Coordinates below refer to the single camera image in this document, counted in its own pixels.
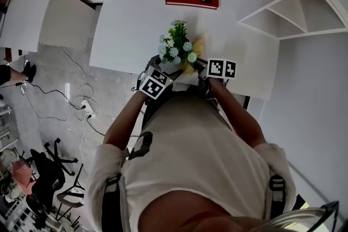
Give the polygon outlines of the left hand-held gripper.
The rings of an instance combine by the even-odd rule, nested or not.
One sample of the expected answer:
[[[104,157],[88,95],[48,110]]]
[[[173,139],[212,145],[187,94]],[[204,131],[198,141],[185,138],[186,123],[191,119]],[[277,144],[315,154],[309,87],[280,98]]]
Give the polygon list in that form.
[[[159,54],[150,58],[146,69],[138,75],[137,90],[148,97],[156,100],[164,90],[183,73],[183,70],[176,70],[173,73],[161,71]]]

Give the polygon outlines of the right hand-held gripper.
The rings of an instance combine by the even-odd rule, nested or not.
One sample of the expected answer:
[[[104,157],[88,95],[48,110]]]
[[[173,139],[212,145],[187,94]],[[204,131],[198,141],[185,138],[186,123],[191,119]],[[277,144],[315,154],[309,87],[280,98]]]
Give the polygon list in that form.
[[[226,87],[228,81],[235,78],[237,63],[227,59],[209,58],[207,61],[201,58],[196,60],[198,73],[198,92],[206,96],[210,91],[209,78],[216,78]]]

